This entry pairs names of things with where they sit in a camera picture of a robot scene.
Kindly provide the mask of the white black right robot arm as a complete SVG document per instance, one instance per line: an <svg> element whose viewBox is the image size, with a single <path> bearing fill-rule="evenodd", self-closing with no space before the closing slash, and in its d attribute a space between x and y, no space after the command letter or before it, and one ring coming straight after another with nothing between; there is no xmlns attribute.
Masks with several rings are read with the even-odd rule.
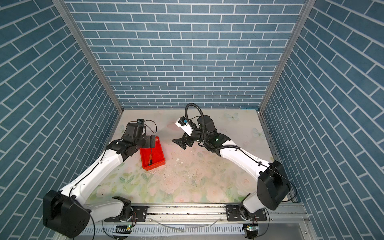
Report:
<svg viewBox="0 0 384 240"><path fill-rule="evenodd" d="M257 181L255 193L248 194L239 204L239 212L246 221L261 209L276 210L291 191L283 165L262 160L235 144L228 136L217 131L210 116L198 118L198 123L181 117L176 125L184 131L179 139L172 140L182 149L200 143L206 150L231 161Z"/></svg>

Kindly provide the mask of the orange handled screwdriver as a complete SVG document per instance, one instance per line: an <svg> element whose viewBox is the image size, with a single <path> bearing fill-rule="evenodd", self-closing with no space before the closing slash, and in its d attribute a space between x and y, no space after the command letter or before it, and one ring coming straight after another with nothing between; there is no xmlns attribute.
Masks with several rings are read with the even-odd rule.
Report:
<svg viewBox="0 0 384 240"><path fill-rule="evenodd" d="M148 166L151 166L152 164L153 164L153 149L151 149L149 154Z"/></svg>

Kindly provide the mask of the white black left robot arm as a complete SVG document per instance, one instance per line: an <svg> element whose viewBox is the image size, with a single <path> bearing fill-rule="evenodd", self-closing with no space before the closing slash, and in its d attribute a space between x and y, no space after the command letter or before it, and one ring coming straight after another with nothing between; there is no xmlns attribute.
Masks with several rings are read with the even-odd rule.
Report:
<svg viewBox="0 0 384 240"><path fill-rule="evenodd" d="M146 121L129 122L122 137L111 141L100 157L77 178L59 191L50 190L43 198L43 225L70 239L77 237L89 223L116 218L129 222L135 215L131 201L113 196L106 202L86 203L96 187L125 160L140 149L154 148L156 136L147 135Z"/></svg>

